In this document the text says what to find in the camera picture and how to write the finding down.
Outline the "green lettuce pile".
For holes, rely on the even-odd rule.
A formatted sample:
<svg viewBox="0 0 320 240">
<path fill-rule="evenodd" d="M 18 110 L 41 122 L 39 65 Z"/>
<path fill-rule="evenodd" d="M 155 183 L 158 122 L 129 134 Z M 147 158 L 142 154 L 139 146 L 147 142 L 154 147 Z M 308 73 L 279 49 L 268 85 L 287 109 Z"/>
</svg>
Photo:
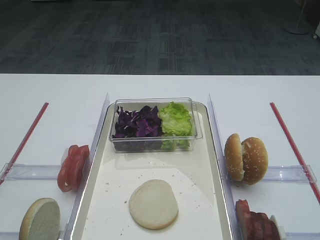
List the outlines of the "green lettuce pile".
<svg viewBox="0 0 320 240">
<path fill-rule="evenodd" d="M 158 115 L 162 120 L 162 132 L 165 136 L 191 136 L 191 115 L 181 103 L 170 102 L 159 110 Z"/>
</svg>

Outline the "clear plastic container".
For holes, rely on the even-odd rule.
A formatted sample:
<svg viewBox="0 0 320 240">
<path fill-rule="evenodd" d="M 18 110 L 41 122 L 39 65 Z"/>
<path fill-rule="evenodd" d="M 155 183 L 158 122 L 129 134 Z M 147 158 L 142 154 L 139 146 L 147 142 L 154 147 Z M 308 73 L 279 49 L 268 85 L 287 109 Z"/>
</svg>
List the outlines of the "clear plastic container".
<svg viewBox="0 0 320 240">
<path fill-rule="evenodd" d="M 185 106 L 191 116 L 192 134 L 189 136 L 162 136 L 158 137 L 132 137 L 132 138 L 112 138 L 115 134 L 115 123 L 118 120 L 117 107 L 123 107 L 125 111 L 140 111 L 144 106 L 151 108 L 157 106 L 158 111 L 166 107 L 169 103 L 175 102 Z M 200 116 L 195 101 L 189 97 L 173 98 L 143 98 L 143 99 L 118 99 L 115 102 L 113 117 L 111 121 L 109 140 L 113 144 L 114 150 L 119 153 L 138 152 L 172 152 L 190 151 L 194 142 L 203 137 L 200 126 Z"/>
</svg>

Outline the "flat bun slice on tray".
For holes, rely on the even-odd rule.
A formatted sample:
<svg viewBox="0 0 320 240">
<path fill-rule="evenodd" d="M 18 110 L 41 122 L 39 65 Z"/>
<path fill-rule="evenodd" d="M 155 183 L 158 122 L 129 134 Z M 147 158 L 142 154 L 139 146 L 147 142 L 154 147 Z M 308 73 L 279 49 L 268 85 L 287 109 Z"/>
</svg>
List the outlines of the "flat bun slice on tray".
<svg viewBox="0 0 320 240">
<path fill-rule="evenodd" d="M 172 187 L 162 179 L 148 180 L 136 188 L 129 199 L 128 208 L 133 220 L 150 230 L 168 227 L 179 214 Z"/>
</svg>

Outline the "sesame bun top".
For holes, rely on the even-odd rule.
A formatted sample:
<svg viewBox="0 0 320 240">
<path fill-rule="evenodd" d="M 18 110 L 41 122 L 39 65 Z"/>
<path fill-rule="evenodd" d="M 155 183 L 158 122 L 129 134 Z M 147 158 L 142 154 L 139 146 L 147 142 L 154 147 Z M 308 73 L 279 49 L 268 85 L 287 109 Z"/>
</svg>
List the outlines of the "sesame bun top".
<svg viewBox="0 0 320 240">
<path fill-rule="evenodd" d="M 264 142 L 257 137 L 242 141 L 242 160 L 244 177 L 247 185 L 254 185 L 262 180 L 268 170 L 268 152 Z"/>
</svg>

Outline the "white metal tray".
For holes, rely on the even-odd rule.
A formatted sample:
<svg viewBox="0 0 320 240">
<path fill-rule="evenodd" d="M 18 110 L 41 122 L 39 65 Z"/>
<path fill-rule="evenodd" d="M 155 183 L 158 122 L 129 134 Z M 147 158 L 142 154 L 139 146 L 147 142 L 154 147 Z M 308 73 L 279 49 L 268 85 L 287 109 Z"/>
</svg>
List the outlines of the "white metal tray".
<svg viewBox="0 0 320 240">
<path fill-rule="evenodd" d="M 117 153 L 106 114 L 77 220 L 75 240 L 230 240 L 232 238 L 207 109 L 197 104 L 202 138 L 190 151 Z M 140 227 L 129 212 L 134 190 L 148 180 L 172 187 L 179 213 L 161 230 Z"/>
</svg>

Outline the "left red strip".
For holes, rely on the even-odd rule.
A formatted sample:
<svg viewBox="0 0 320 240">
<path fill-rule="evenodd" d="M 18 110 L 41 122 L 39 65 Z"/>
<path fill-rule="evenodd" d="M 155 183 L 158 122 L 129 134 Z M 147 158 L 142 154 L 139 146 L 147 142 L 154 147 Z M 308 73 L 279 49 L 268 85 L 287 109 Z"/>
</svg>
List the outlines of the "left red strip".
<svg viewBox="0 0 320 240">
<path fill-rule="evenodd" d="M 42 118 L 43 114 L 45 113 L 47 107 L 48 107 L 49 103 L 45 102 L 42 106 L 42 108 L 40 109 L 39 113 L 37 114 L 36 118 L 34 119 L 34 121 L 32 122 L 30 128 L 28 129 L 28 131 L 26 132 L 25 136 L 23 137 L 21 143 L 19 144 L 18 148 L 16 149 L 16 151 L 14 152 L 11 160 L 7 163 L 6 166 L 3 167 L 2 169 L 2 173 L 0 175 L 0 185 L 5 181 L 5 177 L 8 175 L 8 173 L 10 172 L 10 170 L 12 169 L 13 165 L 16 163 L 16 160 L 18 159 L 20 153 L 22 152 L 23 148 L 25 147 L 27 141 L 29 140 L 30 136 L 32 135 L 34 129 L 36 128 L 38 122 L 40 121 L 40 119 Z"/>
</svg>

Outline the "red strip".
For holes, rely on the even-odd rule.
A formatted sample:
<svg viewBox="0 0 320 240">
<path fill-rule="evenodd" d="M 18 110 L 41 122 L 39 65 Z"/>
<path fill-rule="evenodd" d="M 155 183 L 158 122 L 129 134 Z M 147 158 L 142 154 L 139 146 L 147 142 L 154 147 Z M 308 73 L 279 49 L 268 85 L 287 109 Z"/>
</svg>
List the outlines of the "red strip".
<svg viewBox="0 0 320 240">
<path fill-rule="evenodd" d="M 288 143 L 293 151 L 293 153 L 295 154 L 295 157 L 297 158 L 299 164 L 301 165 L 303 171 L 304 171 L 304 174 L 309 182 L 309 185 L 318 201 L 318 203 L 320 202 L 320 190 L 317 186 L 317 183 L 316 183 L 316 178 L 312 175 L 312 169 L 310 167 L 307 166 L 307 164 L 305 163 L 293 137 L 291 136 L 291 133 L 290 131 L 288 130 L 279 110 L 277 109 L 276 105 L 274 102 L 270 102 L 269 103 L 275 117 L 277 118 L 277 121 L 279 123 L 279 125 L 281 126 L 287 140 L 288 140 Z"/>
<path fill-rule="evenodd" d="M 18 159 L 20 153 L 22 152 L 23 148 L 25 147 L 27 141 L 29 140 L 30 136 L 32 135 L 34 129 L 36 128 L 38 122 L 40 121 L 40 119 L 42 118 L 43 114 L 45 113 L 47 107 L 48 107 L 49 103 L 45 102 L 42 106 L 42 108 L 40 109 L 39 113 L 37 114 L 36 118 L 34 119 L 34 121 L 32 122 L 30 128 L 28 129 L 28 131 L 26 132 L 25 136 L 23 137 L 21 143 L 19 144 L 18 148 L 16 149 L 16 151 L 14 152 L 11 160 L 7 163 L 6 166 L 3 167 L 2 169 L 2 173 L 0 175 L 0 185 L 5 181 L 5 177 L 8 175 L 8 173 L 10 172 L 10 170 L 12 169 L 13 165 L 16 163 L 16 160 Z"/>
</svg>

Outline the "right red strip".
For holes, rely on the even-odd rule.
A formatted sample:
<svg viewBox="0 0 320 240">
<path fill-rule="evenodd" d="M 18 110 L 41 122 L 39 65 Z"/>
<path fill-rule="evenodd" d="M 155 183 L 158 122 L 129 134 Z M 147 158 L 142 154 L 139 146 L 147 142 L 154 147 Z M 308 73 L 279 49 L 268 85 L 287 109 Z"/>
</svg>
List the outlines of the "right red strip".
<svg viewBox="0 0 320 240">
<path fill-rule="evenodd" d="M 293 137 L 291 136 L 291 133 L 290 131 L 288 130 L 279 110 L 277 109 L 276 105 L 274 102 L 270 102 L 269 103 L 275 117 L 277 118 L 277 121 L 279 123 L 279 125 L 281 126 L 287 140 L 288 140 L 288 143 L 293 151 L 293 153 L 295 154 L 295 157 L 297 158 L 299 164 L 301 165 L 303 171 L 304 171 L 304 174 L 309 182 L 309 185 L 318 201 L 318 203 L 320 202 L 320 190 L 317 186 L 317 183 L 316 183 L 316 178 L 312 175 L 312 169 L 310 167 L 307 166 L 307 164 L 305 163 Z"/>
</svg>

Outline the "right clear acrylic divider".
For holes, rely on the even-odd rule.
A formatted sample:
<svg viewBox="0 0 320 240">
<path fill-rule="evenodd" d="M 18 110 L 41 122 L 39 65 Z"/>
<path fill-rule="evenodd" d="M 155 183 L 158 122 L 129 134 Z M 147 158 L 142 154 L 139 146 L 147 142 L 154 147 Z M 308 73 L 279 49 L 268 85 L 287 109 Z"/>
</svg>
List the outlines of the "right clear acrylic divider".
<svg viewBox="0 0 320 240">
<path fill-rule="evenodd" d="M 219 171 L 219 181 L 222 190 L 222 198 L 227 220 L 227 231 L 231 240 L 242 240 L 242 231 L 238 225 L 235 202 L 233 199 L 231 184 L 228 178 L 228 171 L 225 164 L 225 156 L 223 151 L 223 143 L 221 141 L 219 125 L 216 117 L 214 102 L 211 95 L 208 95 L 207 101 L 209 119 L 211 125 L 212 138 L 214 141 L 215 155 L 217 161 L 217 168 Z"/>
</svg>

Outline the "right upper clear holder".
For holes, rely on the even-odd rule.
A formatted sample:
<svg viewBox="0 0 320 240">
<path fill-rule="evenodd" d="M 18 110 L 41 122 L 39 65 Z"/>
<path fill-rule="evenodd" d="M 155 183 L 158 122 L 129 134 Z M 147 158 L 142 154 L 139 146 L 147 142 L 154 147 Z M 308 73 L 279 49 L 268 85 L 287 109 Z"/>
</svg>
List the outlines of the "right upper clear holder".
<svg viewBox="0 0 320 240">
<path fill-rule="evenodd" d="M 316 183 L 317 178 L 310 165 L 270 166 L 262 181 L 306 184 Z"/>
</svg>

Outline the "clear holder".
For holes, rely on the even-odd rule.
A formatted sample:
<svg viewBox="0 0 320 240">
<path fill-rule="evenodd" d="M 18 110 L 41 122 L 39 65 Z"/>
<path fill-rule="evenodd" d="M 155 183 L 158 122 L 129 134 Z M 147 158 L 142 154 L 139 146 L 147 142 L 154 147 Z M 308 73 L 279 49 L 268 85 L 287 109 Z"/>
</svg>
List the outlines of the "clear holder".
<svg viewBox="0 0 320 240">
<path fill-rule="evenodd" d="M 60 165 L 6 163 L 0 171 L 0 180 L 56 180 L 60 169 Z"/>
<path fill-rule="evenodd" d="M 282 240 L 320 240 L 320 233 L 312 232 L 286 232 L 283 226 L 279 226 Z"/>
<path fill-rule="evenodd" d="M 316 183 L 317 178 L 310 165 L 270 166 L 262 181 L 306 184 Z"/>
</svg>

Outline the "left clear acrylic divider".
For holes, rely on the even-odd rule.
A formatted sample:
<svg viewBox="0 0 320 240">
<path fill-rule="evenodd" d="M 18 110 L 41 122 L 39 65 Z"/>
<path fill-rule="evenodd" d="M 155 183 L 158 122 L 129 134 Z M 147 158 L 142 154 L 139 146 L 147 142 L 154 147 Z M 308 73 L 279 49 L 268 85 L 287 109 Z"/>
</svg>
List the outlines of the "left clear acrylic divider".
<svg viewBox="0 0 320 240">
<path fill-rule="evenodd" d="M 91 148 L 89 151 L 88 160 L 86 161 L 86 163 L 84 165 L 82 180 L 80 181 L 79 189 L 77 191 L 77 194 L 76 194 L 76 197 L 74 200 L 74 205 L 72 207 L 70 217 L 69 217 L 68 223 L 66 224 L 66 227 L 65 227 L 64 233 L 61 237 L 61 240 L 71 240 L 72 239 L 72 235 L 73 235 L 73 232 L 75 229 L 76 221 L 79 216 L 81 203 L 84 198 L 87 181 L 90 176 L 94 157 L 96 155 L 100 136 L 101 136 L 101 133 L 103 130 L 103 126 L 104 126 L 104 122 L 105 122 L 105 118 L 106 118 L 109 104 L 110 104 L 109 94 L 106 93 L 105 100 L 104 100 L 104 103 L 103 103 L 103 106 L 101 109 L 99 121 L 98 121 L 98 124 L 96 127 L 96 131 L 95 131 L 94 138 L 93 138 L 93 141 L 91 144 Z"/>
</svg>

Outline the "left upper clear holder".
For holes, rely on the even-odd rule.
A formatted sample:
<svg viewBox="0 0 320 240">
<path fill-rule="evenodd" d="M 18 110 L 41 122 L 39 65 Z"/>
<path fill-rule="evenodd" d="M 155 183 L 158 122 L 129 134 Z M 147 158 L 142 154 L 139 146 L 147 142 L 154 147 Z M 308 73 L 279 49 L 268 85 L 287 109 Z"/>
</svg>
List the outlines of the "left upper clear holder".
<svg viewBox="0 0 320 240">
<path fill-rule="evenodd" d="M 0 180 L 56 180 L 60 169 L 60 165 L 6 163 L 0 171 Z"/>
</svg>

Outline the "upright bun bottom half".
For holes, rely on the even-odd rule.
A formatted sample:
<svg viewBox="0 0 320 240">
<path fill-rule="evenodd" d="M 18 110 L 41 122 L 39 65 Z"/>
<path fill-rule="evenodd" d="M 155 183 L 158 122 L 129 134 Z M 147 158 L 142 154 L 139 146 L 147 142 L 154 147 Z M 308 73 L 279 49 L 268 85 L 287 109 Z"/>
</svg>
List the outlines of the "upright bun bottom half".
<svg viewBox="0 0 320 240">
<path fill-rule="evenodd" d="M 57 240 L 60 234 L 60 207 L 49 197 L 37 199 L 25 213 L 19 240 Z"/>
</svg>

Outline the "right lower clear holder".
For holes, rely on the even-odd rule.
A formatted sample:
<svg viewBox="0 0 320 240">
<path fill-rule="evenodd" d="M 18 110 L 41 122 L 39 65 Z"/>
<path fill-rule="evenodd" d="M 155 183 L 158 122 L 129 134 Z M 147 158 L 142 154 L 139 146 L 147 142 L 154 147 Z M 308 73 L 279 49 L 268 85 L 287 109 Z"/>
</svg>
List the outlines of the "right lower clear holder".
<svg viewBox="0 0 320 240">
<path fill-rule="evenodd" d="M 279 226 L 282 240 L 320 240 L 320 233 L 312 232 L 286 232 L 283 226 Z"/>
</svg>

